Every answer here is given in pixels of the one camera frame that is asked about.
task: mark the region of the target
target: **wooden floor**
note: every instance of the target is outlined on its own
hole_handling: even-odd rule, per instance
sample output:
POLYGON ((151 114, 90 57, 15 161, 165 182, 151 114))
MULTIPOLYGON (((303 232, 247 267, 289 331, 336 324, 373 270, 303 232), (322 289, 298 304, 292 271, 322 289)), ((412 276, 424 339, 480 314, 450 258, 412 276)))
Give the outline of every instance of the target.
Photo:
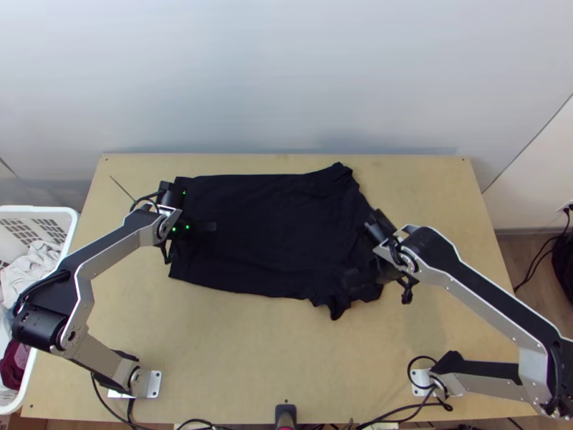
MULTIPOLYGON (((507 270, 514 285, 519 283, 529 267, 529 264, 539 247, 549 236, 523 235, 523 236, 500 236, 499 246, 504 256, 507 270)), ((551 320, 561 330, 562 335, 573 338, 573 305, 571 305, 563 293, 559 283, 555 279, 550 257, 547 257, 540 265, 532 281, 525 284, 517 296, 537 312, 551 320)), ((573 429, 573 422, 546 419, 540 416, 516 419, 524 430, 562 430, 573 429)), ((459 422, 444 421, 433 423, 408 423, 401 428, 410 429, 457 429, 459 422)), ((475 420, 466 421, 464 424, 473 425, 475 429, 483 430, 516 430, 507 419, 475 420)), ((171 430, 172 426, 155 425, 158 430, 171 430)), ((231 426, 237 430, 267 430, 270 426, 231 426)), ((55 420, 29 420, 22 419, 15 429, 22 430, 128 430, 123 424, 112 423, 87 423, 78 421, 55 421, 55 420)))

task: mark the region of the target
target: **laundry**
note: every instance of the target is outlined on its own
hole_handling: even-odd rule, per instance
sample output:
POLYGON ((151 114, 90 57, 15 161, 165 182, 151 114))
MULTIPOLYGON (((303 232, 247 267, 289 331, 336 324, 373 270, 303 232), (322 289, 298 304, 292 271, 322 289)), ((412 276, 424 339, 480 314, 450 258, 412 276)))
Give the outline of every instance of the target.
POLYGON ((338 319, 353 300, 380 297, 372 212, 352 169, 302 175, 177 177, 191 233, 173 240, 172 278, 269 297, 310 299, 338 319))
POLYGON ((4 351, 4 358, 0 360, 0 376, 4 386, 12 390, 20 389, 29 354, 28 345, 10 340, 4 351))
POLYGON ((58 263, 61 250, 60 245, 38 240, 30 244, 26 255, 0 270, 2 305, 10 309, 22 291, 50 273, 58 263))

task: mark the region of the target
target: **cable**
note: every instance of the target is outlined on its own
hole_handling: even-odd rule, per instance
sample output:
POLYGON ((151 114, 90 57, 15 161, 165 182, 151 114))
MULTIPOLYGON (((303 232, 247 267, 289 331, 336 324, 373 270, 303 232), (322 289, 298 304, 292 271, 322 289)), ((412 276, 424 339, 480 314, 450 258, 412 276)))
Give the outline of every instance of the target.
MULTIPOLYGON (((127 404, 127 419, 124 419, 123 417, 118 415, 115 411, 113 411, 113 409, 111 409, 107 403, 105 403, 104 399, 102 398, 102 395, 100 394, 100 390, 97 389, 97 384, 95 383, 95 378, 94 378, 93 373, 92 373, 92 385, 94 386, 94 391, 95 391, 95 395, 97 396, 97 399, 100 401, 100 403, 103 405, 103 407, 106 408, 107 411, 110 414, 112 414, 118 421, 121 421, 124 424, 127 424, 133 430, 137 430, 137 429, 139 429, 139 430, 154 430, 154 429, 150 429, 149 427, 144 427, 144 426, 141 426, 141 425, 133 422, 131 414, 133 412, 133 406, 135 404, 135 398, 131 398, 129 403, 127 404)), ((198 419, 198 418, 188 419, 183 424, 181 424, 177 428, 177 430, 183 430, 183 428, 187 424, 191 424, 191 423, 201 423, 201 424, 205 424, 207 426, 207 427, 203 427, 203 428, 197 429, 197 430, 233 430, 233 429, 230 429, 230 428, 225 427, 225 426, 217 426, 217 425, 211 423, 210 421, 207 421, 204 419, 198 419)))
POLYGON ((523 427, 521 427, 519 424, 516 423, 516 421, 513 418, 507 418, 509 421, 511 421, 512 423, 514 423, 514 426, 517 427, 519 430, 524 430, 523 427))
MULTIPOLYGON (((135 405, 135 399, 136 399, 136 397, 130 398, 129 401, 127 401, 127 420, 131 424, 134 424, 133 418, 131 417, 131 414, 133 412, 133 406, 135 405)), ((137 430, 137 427, 134 427, 134 426, 130 426, 130 427, 131 427, 131 430, 137 430)))
POLYGON ((543 261, 543 259, 545 257, 547 257, 549 254, 551 254, 556 248, 555 245, 557 245, 557 243, 559 242, 559 239, 561 239, 566 233, 567 230, 569 229, 569 224, 571 223, 571 215, 570 215, 570 211, 571 209, 567 208, 563 208, 563 212, 565 213, 565 215, 567 215, 567 224, 565 225, 565 228, 563 229, 563 231, 561 232, 561 234, 557 235, 557 236, 553 236, 549 239, 547 239, 545 241, 545 243, 543 243, 543 245, 541 246, 541 248, 539 249, 539 251, 537 252, 537 254, 535 255, 535 257, 533 258, 533 260, 531 261, 531 264, 529 265, 529 268, 527 269, 527 273, 525 275, 525 278, 523 281, 521 281, 520 283, 518 283, 518 285, 516 285, 514 287, 514 292, 517 292, 517 290, 519 290, 519 288, 521 288, 523 285, 525 285, 527 282, 529 282, 531 280, 531 278, 535 275, 535 271, 537 270, 537 267, 539 266, 539 264, 541 263, 541 261, 543 261), (539 257, 539 255, 543 252, 543 250, 545 249, 545 246, 547 246, 547 244, 552 241, 552 240, 557 240, 556 244, 553 246, 553 248, 551 248, 549 251, 547 251, 545 254, 543 254, 541 256, 541 258, 539 258, 539 260, 536 262, 537 258, 539 257))
POLYGON ((210 423, 209 421, 206 421, 204 419, 199 419, 199 418, 192 418, 192 419, 188 419, 187 421, 185 421, 184 423, 182 423, 177 430, 183 430, 183 428, 187 425, 187 424, 191 424, 191 423, 201 423, 201 424, 205 424, 207 427, 203 427, 202 429, 199 430, 205 430, 205 429, 212 429, 213 427, 217 427, 214 426, 212 423, 210 423))
POLYGON ((71 274, 67 270, 60 270, 58 273, 51 274, 44 279, 35 282, 34 284, 27 287, 16 299, 16 303, 12 308, 12 313, 14 317, 18 315, 18 312, 21 310, 21 306, 28 300, 30 295, 33 295, 35 292, 45 288, 46 286, 50 286, 55 282, 65 282, 69 279, 71 274))
POLYGON ((428 357, 427 355, 419 355, 418 357, 414 357, 412 360, 410 360, 410 362, 408 363, 408 367, 406 368, 406 371, 408 372, 408 380, 413 386, 418 387, 420 390, 429 390, 430 388, 434 387, 434 384, 430 384, 429 386, 419 386, 416 382, 412 380, 412 366, 416 361, 422 359, 430 360, 434 364, 438 364, 436 360, 434 360, 431 357, 428 357))
POLYGON ((154 429, 150 429, 149 427, 144 427, 144 426, 140 426, 139 424, 134 424, 134 423, 130 423, 128 420, 124 419, 123 417, 119 416, 117 413, 115 413, 113 411, 113 409, 111 409, 107 403, 105 403, 104 399, 102 398, 102 395, 100 394, 100 390, 97 389, 97 384, 95 383, 95 378, 92 374, 92 385, 94 386, 94 391, 95 391, 95 395, 97 396, 97 399, 100 401, 100 403, 103 405, 104 408, 107 409, 107 411, 112 414, 118 421, 123 422, 124 424, 127 424, 128 426, 130 426, 132 429, 139 429, 139 430, 154 430, 154 429))
POLYGON ((148 194, 147 196, 143 196, 143 197, 138 198, 137 200, 135 200, 135 201, 132 203, 132 205, 131 205, 131 207, 130 207, 130 212, 133 211, 133 209, 135 209, 135 207, 136 207, 139 203, 141 203, 142 201, 150 201, 150 202, 153 203, 153 205, 155 206, 155 210, 157 210, 157 203, 155 203, 154 200, 151 200, 151 198, 159 196, 162 192, 163 192, 163 190, 161 190, 161 191, 156 191, 155 193, 151 193, 151 194, 148 194))
POLYGON ((390 411, 384 415, 381 415, 375 419, 373 419, 372 421, 368 421, 366 423, 362 423, 359 426, 356 426, 356 430, 363 430, 368 426, 372 426, 373 424, 378 424, 378 423, 394 423, 394 424, 401 424, 404 423, 406 421, 409 421, 413 418, 415 418, 420 411, 422 410, 422 408, 426 407, 426 406, 442 406, 446 411, 448 412, 452 412, 453 407, 452 405, 448 405, 447 403, 442 402, 440 399, 438 399, 437 403, 428 403, 428 400, 430 399, 430 397, 432 396, 433 392, 437 389, 437 386, 434 386, 430 389, 430 391, 428 392, 428 394, 426 395, 426 397, 424 398, 424 400, 422 400, 422 403, 419 403, 417 405, 408 405, 408 406, 403 406, 401 408, 398 409, 394 409, 393 411, 390 411), (402 419, 393 419, 393 420, 387 420, 386 418, 392 415, 397 414, 398 412, 402 412, 402 411, 407 411, 408 409, 415 409, 414 413, 407 416, 406 418, 402 418, 402 419))

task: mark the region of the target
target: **table top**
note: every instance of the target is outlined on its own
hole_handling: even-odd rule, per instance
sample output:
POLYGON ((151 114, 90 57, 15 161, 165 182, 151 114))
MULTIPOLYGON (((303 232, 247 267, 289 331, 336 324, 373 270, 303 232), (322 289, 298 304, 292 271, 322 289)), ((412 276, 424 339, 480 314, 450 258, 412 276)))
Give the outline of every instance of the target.
MULTIPOLYGON (((511 291, 470 161, 455 156, 114 154, 98 164, 72 248, 116 229, 131 195, 175 176, 306 173, 341 161, 354 170, 370 204, 397 226, 428 225, 462 258, 511 291)), ((274 421, 278 403, 294 403, 299 422, 367 421, 419 403, 406 365, 416 355, 458 350, 469 360, 517 362, 518 350, 443 288, 417 285, 411 305, 402 287, 379 300, 353 302, 338 321, 310 301, 237 295, 168 278, 160 250, 142 248, 94 280, 90 332, 105 345, 163 371, 160 396, 138 399, 140 422, 202 418, 219 424, 274 421)), ((125 400, 109 400, 125 413, 125 400)), ((419 420, 533 415, 525 403, 467 394, 453 412, 425 408, 419 420)), ((24 416, 113 421, 98 403, 89 373, 39 353, 24 416)))

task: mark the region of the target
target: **black shirt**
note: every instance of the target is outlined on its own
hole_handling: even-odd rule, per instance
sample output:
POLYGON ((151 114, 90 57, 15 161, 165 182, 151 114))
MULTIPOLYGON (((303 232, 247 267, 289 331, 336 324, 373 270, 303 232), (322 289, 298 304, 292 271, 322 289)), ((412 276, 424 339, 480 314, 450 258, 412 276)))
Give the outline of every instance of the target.
POLYGON ((375 256, 360 233, 372 209, 341 163, 303 175, 177 177, 175 184, 186 190, 182 218, 194 228, 173 240, 170 277, 310 299, 327 305, 333 320, 351 301, 380 296, 375 256))

